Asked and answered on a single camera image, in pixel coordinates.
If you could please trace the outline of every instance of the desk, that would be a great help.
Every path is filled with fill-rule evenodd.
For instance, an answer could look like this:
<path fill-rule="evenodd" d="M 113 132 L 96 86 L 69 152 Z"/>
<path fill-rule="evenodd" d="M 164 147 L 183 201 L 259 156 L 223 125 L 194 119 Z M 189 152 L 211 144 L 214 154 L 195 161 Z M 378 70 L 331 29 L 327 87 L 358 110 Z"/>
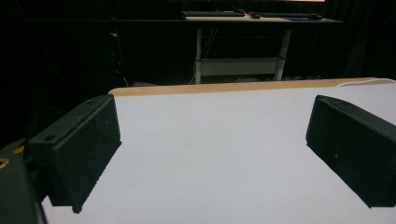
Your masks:
<path fill-rule="evenodd" d="M 340 22 L 328 19 L 321 21 L 310 20 L 286 20 L 281 18 L 259 18 L 251 19 L 249 15 L 245 17 L 187 17 L 187 21 L 206 21 L 206 22 L 294 22 L 294 23 L 328 23 Z M 271 58 L 232 58 L 232 59 L 203 59 L 202 58 L 202 29 L 197 29 L 197 49 L 195 57 L 195 84 L 201 83 L 202 76 L 218 76 L 218 75 L 244 75 L 244 74 L 275 74 L 274 80 L 281 80 L 285 61 L 287 57 L 291 30 L 285 30 L 282 36 L 282 44 L 279 54 Z"/>
<path fill-rule="evenodd" d="M 351 80 L 116 89 L 122 145 L 79 215 L 43 202 L 49 223 L 393 224 L 306 146 L 317 94 L 396 124 L 396 84 L 323 87 Z"/>

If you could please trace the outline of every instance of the keyboard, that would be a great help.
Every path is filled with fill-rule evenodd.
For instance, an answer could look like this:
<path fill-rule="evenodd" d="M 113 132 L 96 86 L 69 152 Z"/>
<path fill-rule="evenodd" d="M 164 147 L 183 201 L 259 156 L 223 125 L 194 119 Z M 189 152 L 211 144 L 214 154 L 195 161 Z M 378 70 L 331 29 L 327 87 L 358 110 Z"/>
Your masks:
<path fill-rule="evenodd" d="M 244 13 L 232 11 L 182 11 L 181 15 L 186 17 L 244 17 Z"/>
<path fill-rule="evenodd" d="M 260 15 L 266 18 L 311 18 L 318 13 L 261 12 Z"/>

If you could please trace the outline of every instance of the white tabletop surface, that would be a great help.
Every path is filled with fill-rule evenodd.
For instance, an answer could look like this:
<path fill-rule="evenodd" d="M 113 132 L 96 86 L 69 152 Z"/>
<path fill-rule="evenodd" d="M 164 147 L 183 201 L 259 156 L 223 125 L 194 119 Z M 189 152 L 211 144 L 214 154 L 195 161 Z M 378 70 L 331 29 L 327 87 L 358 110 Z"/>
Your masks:
<path fill-rule="evenodd" d="M 396 223 L 306 146 L 315 97 L 396 124 L 396 84 L 116 97 L 122 145 L 80 214 L 52 223 Z"/>

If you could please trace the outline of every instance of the desk leg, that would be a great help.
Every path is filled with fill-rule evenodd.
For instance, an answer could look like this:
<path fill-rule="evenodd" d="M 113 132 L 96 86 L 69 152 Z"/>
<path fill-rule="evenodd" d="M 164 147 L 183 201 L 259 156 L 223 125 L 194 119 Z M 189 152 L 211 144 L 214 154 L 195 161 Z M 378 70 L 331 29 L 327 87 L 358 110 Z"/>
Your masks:
<path fill-rule="evenodd" d="M 283 67 L 286 62 L 286 55 L 288 53 L 289 41 L 290 41 L 291 30 L 285 31 L 283 34 L 282 46 L 280 47 L 279 57 L 276 60 L 276 69 L 275 69 L 275 81 L 282 80 Z"/>
<path fill-rule="evenodd" d="M 195 57 L 195 84 L 201 83 L 202 29 L 197 30 L 197 55 Z"/>

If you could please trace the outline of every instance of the dark background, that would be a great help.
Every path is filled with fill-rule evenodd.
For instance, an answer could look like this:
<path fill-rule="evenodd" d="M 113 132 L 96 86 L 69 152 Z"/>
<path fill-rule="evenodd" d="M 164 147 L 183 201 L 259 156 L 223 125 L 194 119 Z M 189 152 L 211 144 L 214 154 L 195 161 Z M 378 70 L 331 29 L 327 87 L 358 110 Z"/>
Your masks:
<path fill-rule="evenodd" d="M 320 13 L 348 23 L 395 22 L 393 0 L 326 3 L 233 3 L 253 11 Z M 33 28 L 29 19 L 178 20 L 179 11 L 232 10 L 230 3 L 165 0 L 5 0 L 0 3 L 1 142 L 29 138 L 84 100 L 135 81 L 188 84 L 195 30 L 169 27 Z M 222 36 L 273 35 L 268 30 L 220 30 L 208 57 L 270 56 L 280 40 Z M 396 78 L 396 29 L 293 31 L 284 77 Z"/>

